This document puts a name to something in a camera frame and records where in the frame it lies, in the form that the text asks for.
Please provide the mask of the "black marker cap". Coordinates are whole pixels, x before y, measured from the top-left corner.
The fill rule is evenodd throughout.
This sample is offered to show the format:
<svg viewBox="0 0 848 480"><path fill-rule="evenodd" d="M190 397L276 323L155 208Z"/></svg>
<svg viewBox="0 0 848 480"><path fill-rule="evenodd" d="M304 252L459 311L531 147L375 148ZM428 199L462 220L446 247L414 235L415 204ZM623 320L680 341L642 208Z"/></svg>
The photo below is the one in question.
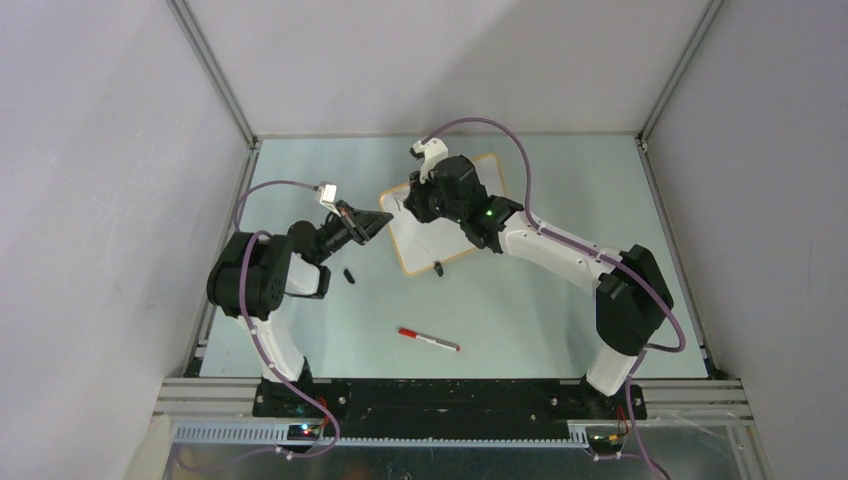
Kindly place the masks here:
<svg viewBox="0 0 848 480"><path fill-rule="evenodd" d="M356 280L355 280L352 272L349 269L345 268L343 270L343 274L344 274L344 277L345 277L345 279L347 280L348 283L350 283L350 284L356 283Z"/></svg>

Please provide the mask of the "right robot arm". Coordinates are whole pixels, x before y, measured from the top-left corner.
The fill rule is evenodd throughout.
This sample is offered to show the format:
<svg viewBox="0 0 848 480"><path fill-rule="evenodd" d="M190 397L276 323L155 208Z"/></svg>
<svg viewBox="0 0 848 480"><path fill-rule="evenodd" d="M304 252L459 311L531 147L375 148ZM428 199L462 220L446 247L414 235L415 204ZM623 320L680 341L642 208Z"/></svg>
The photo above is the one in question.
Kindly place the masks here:
<svg viewBox="0 0 848 480"><path fill-rule="evenodd" d="M408 187L403 206L417 223L445 222L471 246L528 261L593 296L602 346L584 376L581 402L596 418L616 411L620 389L674 306L653 253L638 244L602 249L542 224L521 203L490 193L465 156L411 173Z"/></svg>

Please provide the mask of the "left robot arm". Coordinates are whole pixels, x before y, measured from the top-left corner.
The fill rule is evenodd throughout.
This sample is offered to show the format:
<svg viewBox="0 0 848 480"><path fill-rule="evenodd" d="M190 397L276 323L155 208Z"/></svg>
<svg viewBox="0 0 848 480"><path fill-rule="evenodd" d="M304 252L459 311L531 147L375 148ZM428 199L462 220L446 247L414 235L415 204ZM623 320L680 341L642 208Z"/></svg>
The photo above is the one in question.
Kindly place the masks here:
<svg viewBox="0 0 848 480"><path fill-rule="evenodd" d="M262 377L282 384L277 402L290 415L311 412L316 390L301 380L307 359L274 313L287 297L323 299L332 276L325 262L349 243L367 244L393 219L391 213L339 200L319 226L301 220L284 234L232 234L212 267L208 301L241 322L262 363Z"/></svg>

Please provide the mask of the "red whiteboard marker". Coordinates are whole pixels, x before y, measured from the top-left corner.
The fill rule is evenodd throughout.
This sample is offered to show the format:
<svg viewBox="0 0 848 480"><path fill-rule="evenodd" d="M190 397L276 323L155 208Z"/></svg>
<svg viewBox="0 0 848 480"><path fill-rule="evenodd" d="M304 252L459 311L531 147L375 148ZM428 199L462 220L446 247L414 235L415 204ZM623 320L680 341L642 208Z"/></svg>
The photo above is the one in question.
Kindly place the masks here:
<svg viewBox="0 0 848 480"><path fill-rule="evenodd" d="M420 333L420 332L417 332L415 330L411 330L411 329L408 329L408 328L400 327L398 329L398 333L400 335L404 336L404 337L423 341L423 342L426 342L426 343L431 344L431 345L435 345L435 346L438 346L438 347L441 347L441 348L445 348L447 350L451 350L451 351L455 351L455 352L459 352L461 350L461 347L456 343L449 342L449 341L446 341L446 340L443 340L443 339L440 339L440 338L437 338L437 337L434 337L434 336L431 336L431 335L427 335L427 334L424 334L424 333Z"/></svg>

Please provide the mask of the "white whiteboard yellow frame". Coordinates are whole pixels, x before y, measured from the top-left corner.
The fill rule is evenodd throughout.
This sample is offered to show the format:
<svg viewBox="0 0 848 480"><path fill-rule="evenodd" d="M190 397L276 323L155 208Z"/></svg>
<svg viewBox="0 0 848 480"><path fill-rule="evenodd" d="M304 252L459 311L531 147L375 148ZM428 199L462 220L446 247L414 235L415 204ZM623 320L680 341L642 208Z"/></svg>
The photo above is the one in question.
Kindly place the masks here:
<svg viewBox="0 0 848 480"><path fill-rule="evenodd" d="M506 197L506 182L500 159L493 153L471 158L488 195ZM405 200L407 184L382 192L378 196L381 211L394 215L388 224L390 239L401 271L415 276L433 269L436 261L445 264L477 248L467 239L458 223L439 218L431 223L415 221L407 210L399 210L394 199Z"/></svg>

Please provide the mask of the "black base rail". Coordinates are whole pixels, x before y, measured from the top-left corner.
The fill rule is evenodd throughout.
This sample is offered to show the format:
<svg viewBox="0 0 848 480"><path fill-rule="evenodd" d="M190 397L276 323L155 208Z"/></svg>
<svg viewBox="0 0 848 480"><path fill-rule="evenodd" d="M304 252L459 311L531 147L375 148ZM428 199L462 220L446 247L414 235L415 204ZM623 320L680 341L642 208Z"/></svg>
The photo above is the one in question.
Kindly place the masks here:
<svg viewBox="0 0 848 480"><path fill-rule="evenodd" d="M292 392L263 379L255 418L312 418L344 439L566 440L569 422L644 420L639 386L607 397L558 379L331 379Z"/></svg>

